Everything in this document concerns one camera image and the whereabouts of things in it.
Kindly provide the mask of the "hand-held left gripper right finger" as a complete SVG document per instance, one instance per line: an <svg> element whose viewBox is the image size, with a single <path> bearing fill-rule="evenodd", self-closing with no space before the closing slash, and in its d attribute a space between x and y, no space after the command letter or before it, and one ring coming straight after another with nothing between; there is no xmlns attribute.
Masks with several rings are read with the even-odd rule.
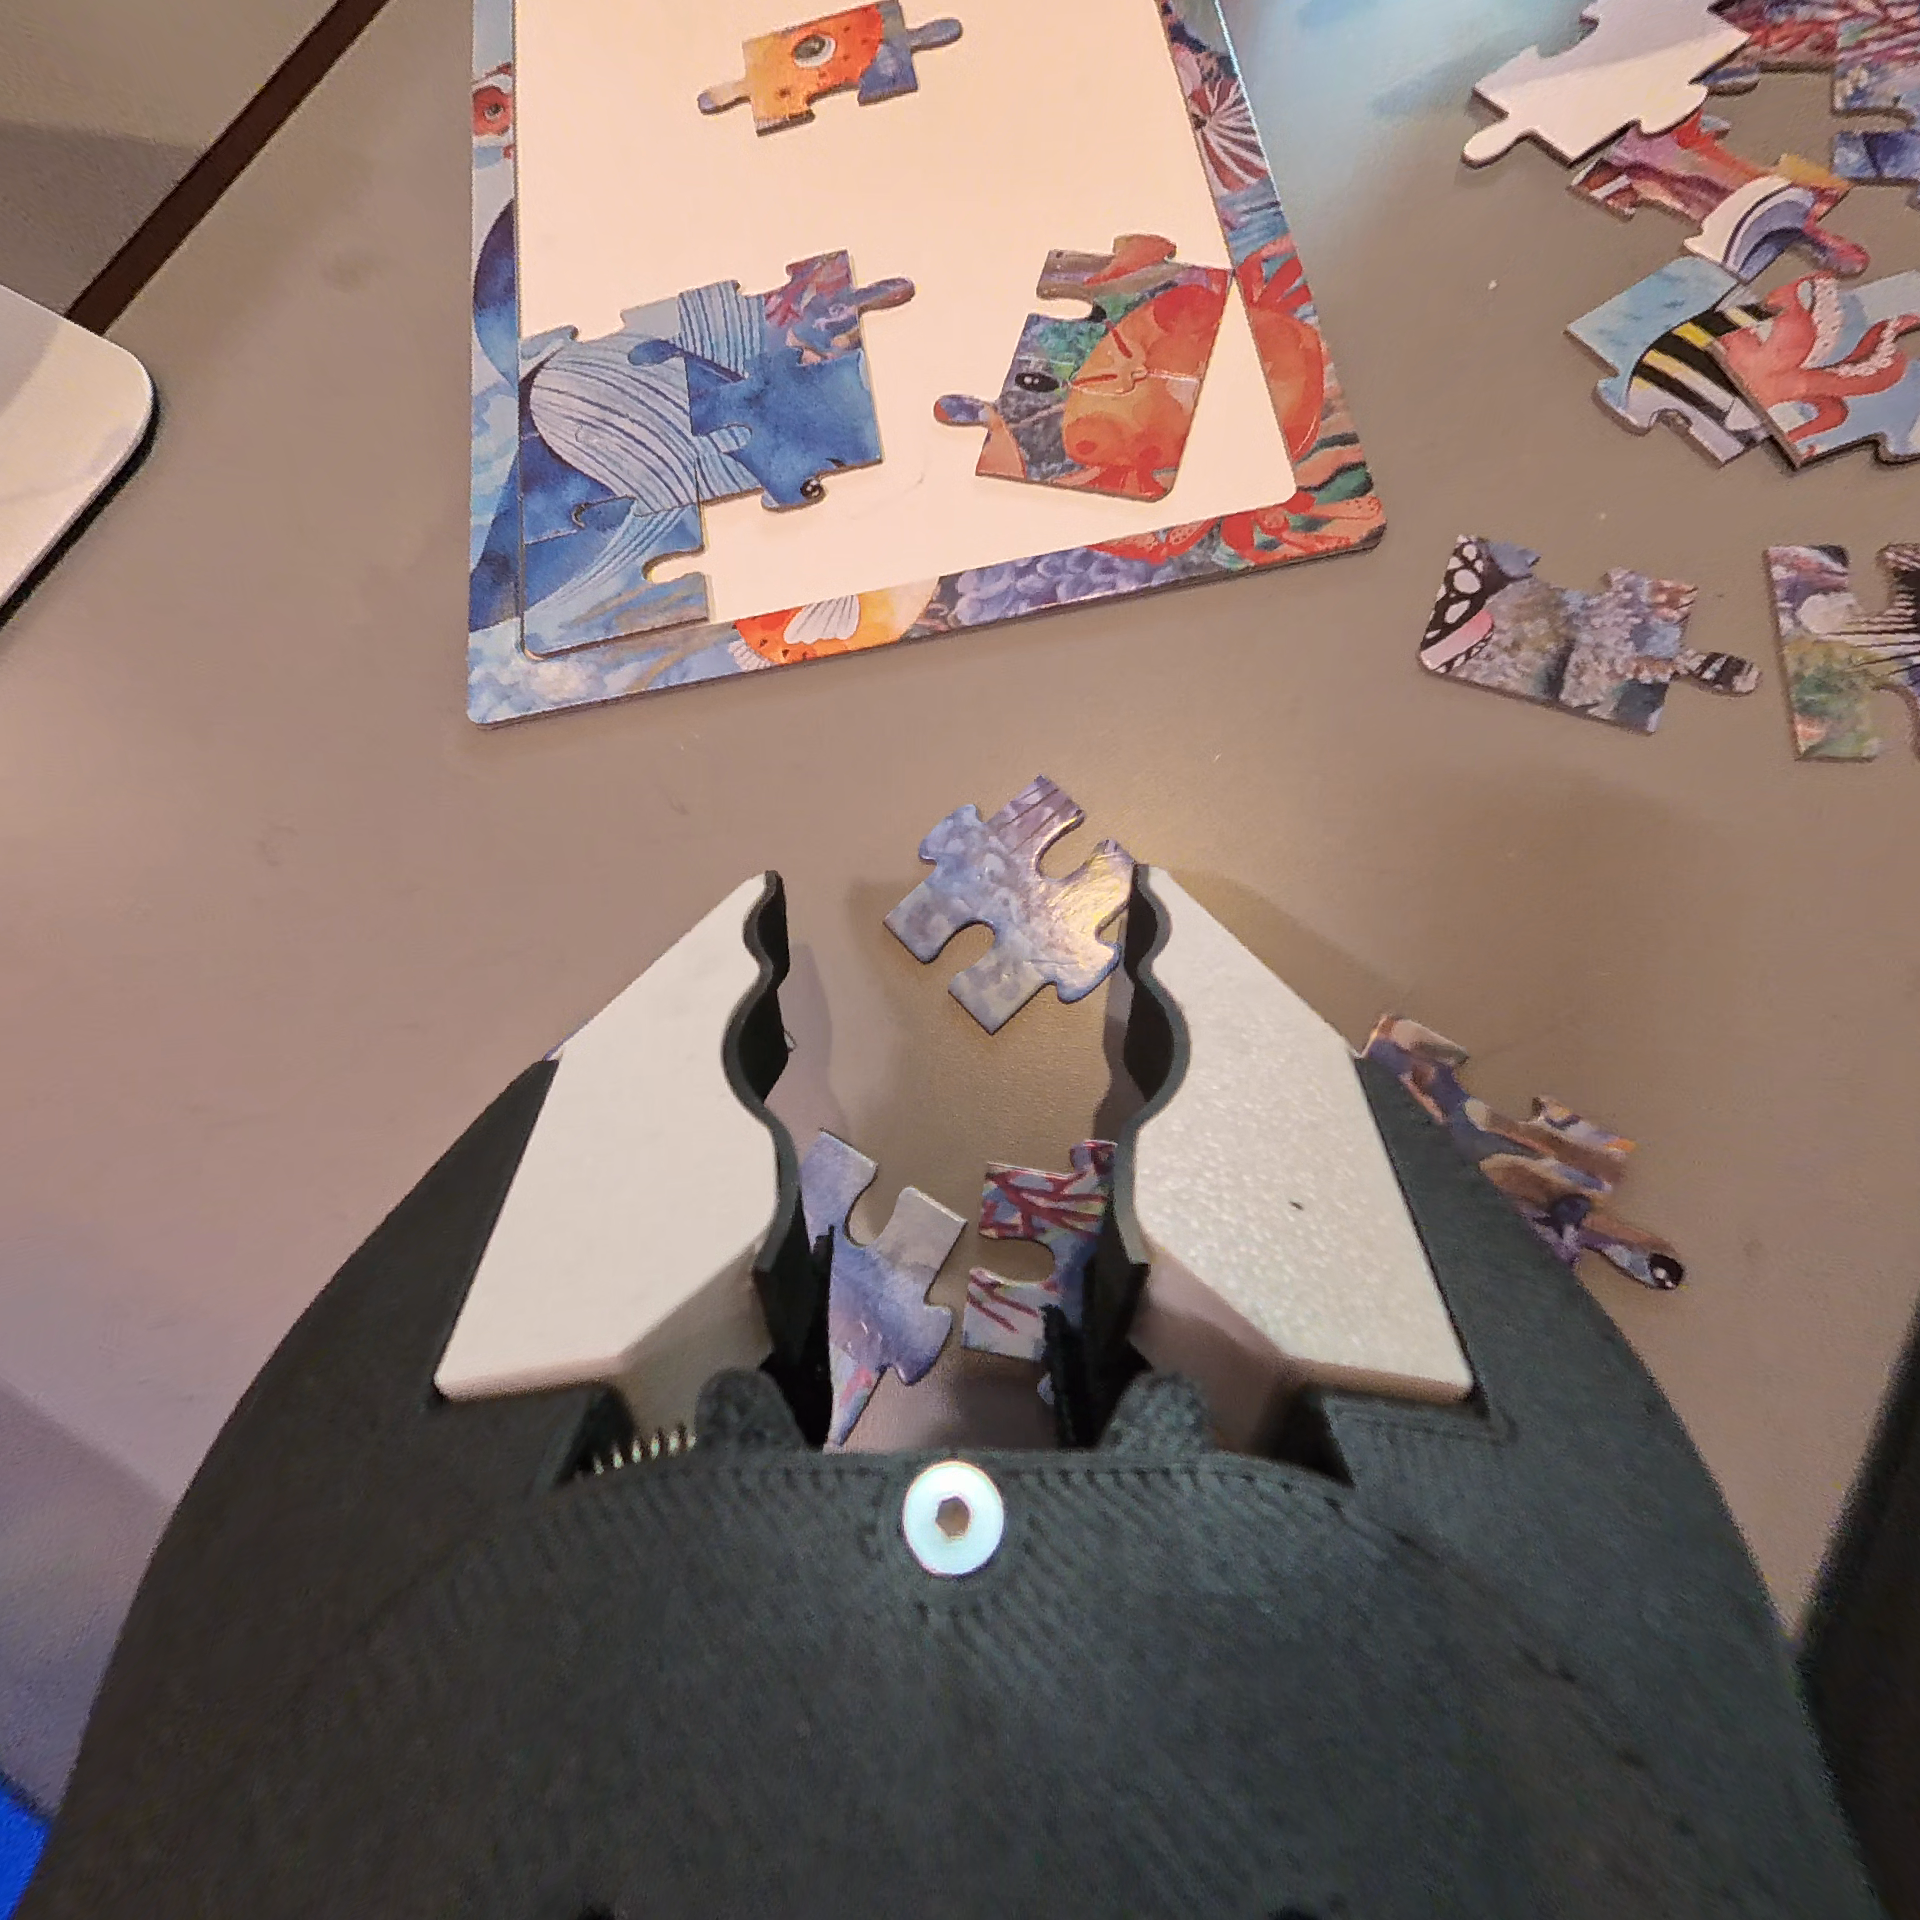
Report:
<svg viewBox="0 0 1920 1920"><path fill-rule="evenodd" d="M1096 1446L1139 1366L1189 1378L1227 1446L1275 1446L1313 1384L1465 1403L1473 1369L1341 1030L1159 867L1133 867L1121 967L1143 1104L1081 1320L1050 1313L1060 1441Z"/></svg>

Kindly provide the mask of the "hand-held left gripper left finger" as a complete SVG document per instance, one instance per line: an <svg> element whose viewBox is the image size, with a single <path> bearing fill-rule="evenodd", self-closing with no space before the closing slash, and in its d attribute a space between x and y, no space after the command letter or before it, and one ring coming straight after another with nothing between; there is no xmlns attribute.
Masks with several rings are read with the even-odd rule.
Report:
<svg viewBox="0 0 1920 1920"><path fill-rule="evenodd" d="M440 1394L615 1384L631 1429L693 1423L711 1369L772 1366L831 1429L831 1282L809 1260L782 1084L789 889L741 880L555 1046Z"/></svg>

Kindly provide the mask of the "purple blue bubbly puzzle piece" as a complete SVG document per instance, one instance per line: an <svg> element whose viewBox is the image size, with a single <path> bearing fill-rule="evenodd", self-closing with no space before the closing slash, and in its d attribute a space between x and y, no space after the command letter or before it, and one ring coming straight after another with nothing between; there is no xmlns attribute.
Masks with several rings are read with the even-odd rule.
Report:
<svg viewBox="0 0 1920 1920"><path fill-rule="evenodd" d="M1087 999L1121 956L1104 926L1126 910L1133 853L1096 840L1087 867L1042 880L1042 853L1081 822L1087 808L1052 777L1027 777L991 818L957 805L921 840L932 880L884 912L921 961L961 926L991 926L991 948L953 972L953 999L983 1030L1005 1030L1042 988Z"/></svg>

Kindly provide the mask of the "joined orange crab puzzle pieces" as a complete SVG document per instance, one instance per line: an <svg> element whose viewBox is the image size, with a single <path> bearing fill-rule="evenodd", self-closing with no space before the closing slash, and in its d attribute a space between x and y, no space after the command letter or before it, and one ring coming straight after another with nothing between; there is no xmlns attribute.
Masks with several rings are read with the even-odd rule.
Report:
<svg viewBox="0 0 1920 1920"><path fill-rule="evenodd" d="M976 473L1162 498L1227 285L1227 271L1179 262L1159 231L1121 231L1104 254L1050 250L1037 295L1087 296L1088 310L1024 316L1000 398L939 398L932 423L989 432Z"/></svg>

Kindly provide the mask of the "red octopus puzzle piece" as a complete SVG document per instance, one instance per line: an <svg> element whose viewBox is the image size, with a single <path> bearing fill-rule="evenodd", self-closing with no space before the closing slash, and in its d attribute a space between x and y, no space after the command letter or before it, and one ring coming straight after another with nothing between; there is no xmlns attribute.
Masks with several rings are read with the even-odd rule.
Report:
<svg viewBox="0 0 1920 1920"><path fill-rule="evenodd" d="M1775 285L1749 326L1712 341L1744 404L1805 468L1846 447L1877 460L1920 455L1920 365L1903 335L1920 326L1920 272Z"/></svg>

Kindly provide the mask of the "ocean jigsaw puzzle frame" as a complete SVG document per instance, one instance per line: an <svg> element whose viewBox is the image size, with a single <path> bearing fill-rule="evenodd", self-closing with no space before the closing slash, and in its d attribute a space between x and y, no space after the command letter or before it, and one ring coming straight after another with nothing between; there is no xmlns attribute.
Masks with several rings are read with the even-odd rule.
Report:
<svg viewBox="0 0 1920 1920"><path fill-rule="evenodd" d="M1249 114L1220 7L902 7L961 19L914 54L910 99L819 99L755 133L700 114L741 73L741 37L847 7L473 7L472 11L472 722L520 723L685 685L761 676L1037 611L1249 577L1358 556L1381 534L1326 335ZM983 424L939 398L991 404L1050 250L1171 236L1227 271L1227 316L1162 498L976 473ZM772 295L804 254L854 279L914 279L867 310L862 345L884 455L767 512L711 498L707 619L524 655L520 384L531 341L615 335L624 310L707 279Z"/></svg>

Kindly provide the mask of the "orange pufferfish puzzle piece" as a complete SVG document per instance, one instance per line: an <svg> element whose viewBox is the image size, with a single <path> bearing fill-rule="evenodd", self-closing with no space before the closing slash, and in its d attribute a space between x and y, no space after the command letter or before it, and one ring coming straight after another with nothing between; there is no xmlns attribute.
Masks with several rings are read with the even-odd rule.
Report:
<svg viewBox="0 0 1920 1920"><path fill-rule="evenodd" d="M961 19L910 27L893 0L822 11L741 37L741 73L707 83L700 114L755 107L755 133L809 123L819 99L854 94L862 105L910 99L921 83L914 54L961 37Z"/></svg>

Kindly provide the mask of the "red coral striped puzzle piece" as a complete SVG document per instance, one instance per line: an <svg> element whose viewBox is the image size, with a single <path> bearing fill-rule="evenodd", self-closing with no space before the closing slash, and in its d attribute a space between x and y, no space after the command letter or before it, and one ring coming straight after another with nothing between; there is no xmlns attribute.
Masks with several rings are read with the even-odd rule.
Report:
<svg viewBox="0 0 1920 1920"><path fill-rule="evenodd" d="M961 1345L1000 1362L1042 1362L1042 1313L1087 1320L1087 1265L1108 1214L1114 1137L1081 1137L1068 1170L989 1166L983 1235L1024 1235L1050 1249L1050 1282L1005 1282L971 1265Z"/></svg>

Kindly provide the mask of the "purple white-patch puzzle piece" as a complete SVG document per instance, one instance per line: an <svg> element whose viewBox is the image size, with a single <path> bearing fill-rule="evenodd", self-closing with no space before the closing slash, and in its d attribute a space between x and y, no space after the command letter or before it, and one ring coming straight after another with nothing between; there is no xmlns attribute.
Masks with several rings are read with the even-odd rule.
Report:
<svg viewBox="0 0 1920 1920"><path fill-rule="evenodd" d="M875 1166L833 1131L800 1159L804 1235L831 1235L831 1446L847 1446L884 1369L921 1384L953 1336L953 1313L927 1302L961 1221L902 1191L872 1245L847 1235L854 1199Z"/></svg>

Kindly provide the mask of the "black white spotted puzzle piece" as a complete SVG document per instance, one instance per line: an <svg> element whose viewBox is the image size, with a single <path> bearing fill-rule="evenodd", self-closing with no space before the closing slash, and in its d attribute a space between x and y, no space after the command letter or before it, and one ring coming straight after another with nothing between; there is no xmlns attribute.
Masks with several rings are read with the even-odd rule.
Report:
<svg viewBox="0 0 1920 1920"><path fill-rule="evenodd" d="M1537 577L1516 545L1456 534L1420 662L1620 732L1658 732L1673 685L1749 692L1760 669L1687 647L1693 583L1607 566L1598 590Z"/></svg>

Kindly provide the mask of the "dark perforated panel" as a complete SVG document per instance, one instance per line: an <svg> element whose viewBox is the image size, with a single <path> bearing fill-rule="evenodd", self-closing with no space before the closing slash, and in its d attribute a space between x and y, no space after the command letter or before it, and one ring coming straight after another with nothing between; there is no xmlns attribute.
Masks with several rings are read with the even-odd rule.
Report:
<svg viewBox="0 0 1920 1920"><path fill-rule="evenodd" d="M1887 1366L1874 1446L1831 1533L1799 1684L1838 1814L1903 1920L1920 1912L1920 1326Z"/></svg>

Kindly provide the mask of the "joined blue whale puzzle pieces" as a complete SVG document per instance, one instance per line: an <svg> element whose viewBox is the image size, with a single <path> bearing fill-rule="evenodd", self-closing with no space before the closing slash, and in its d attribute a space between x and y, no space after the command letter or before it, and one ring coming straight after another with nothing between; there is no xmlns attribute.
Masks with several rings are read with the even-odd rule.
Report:
<svg viewBox="0 0 1920 1920"><path fill-rule="evenodd" d="M700 556L707 507L822 498L822 473L884 455L862 316L914 279L862 285L854 254L804 254L772 295L707 279L624 310L615 335L531 341L520 384L520 590L524 655L707 619L707 577L653 577Z"/></svg>

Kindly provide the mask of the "green grey urchin-spine puzzle piece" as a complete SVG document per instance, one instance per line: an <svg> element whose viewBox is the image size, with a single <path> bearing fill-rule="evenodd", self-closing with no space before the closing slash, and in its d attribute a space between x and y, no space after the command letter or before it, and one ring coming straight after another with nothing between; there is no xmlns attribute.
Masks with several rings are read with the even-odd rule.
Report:
<svg viewBox="0 0 1920 1920"><path fill-rule="evenodd" d="M1877 761L1874 692L1903 692L1920 722L1920 545L1877 549L1887 603L1857 611L1846 549L1775 545L1769 556L1789 748Z"/></svg>

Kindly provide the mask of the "yellow black striped fish piece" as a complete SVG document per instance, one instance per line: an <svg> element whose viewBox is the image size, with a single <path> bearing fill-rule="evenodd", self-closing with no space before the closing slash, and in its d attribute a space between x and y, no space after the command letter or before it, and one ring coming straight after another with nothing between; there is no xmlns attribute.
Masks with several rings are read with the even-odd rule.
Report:
<svg viewBox="0 0 1920 1920"><path fill-rule="evenodd" d="M1678 423L1712 460L1732 460L1769 447L1769 423L1724 378L1712 341L1758 316L1732 271L1678 254L1571 316L1567 335L1607 365L1598 404L1620 424L1649 432L1649 423Z"/></svg>

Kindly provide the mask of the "red coral white wave piece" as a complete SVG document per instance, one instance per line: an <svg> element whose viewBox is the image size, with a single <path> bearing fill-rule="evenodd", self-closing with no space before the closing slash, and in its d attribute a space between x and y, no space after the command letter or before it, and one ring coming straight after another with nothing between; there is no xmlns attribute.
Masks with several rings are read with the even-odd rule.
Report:
<svg viewBox="0 0 1920 1920"><path fill-rule="evenodd" d="M1693 225L1687 254L1758 279L1784 250L1809 250L1831 272L1866 272L1874 254L1825 220L1846 198L1846 183L1809 158L1749 165L1724 155L1716 114L1687 114L1673 133L1625 128L1571 172L1571 196L1617 220L1661 207Z"/></svg>

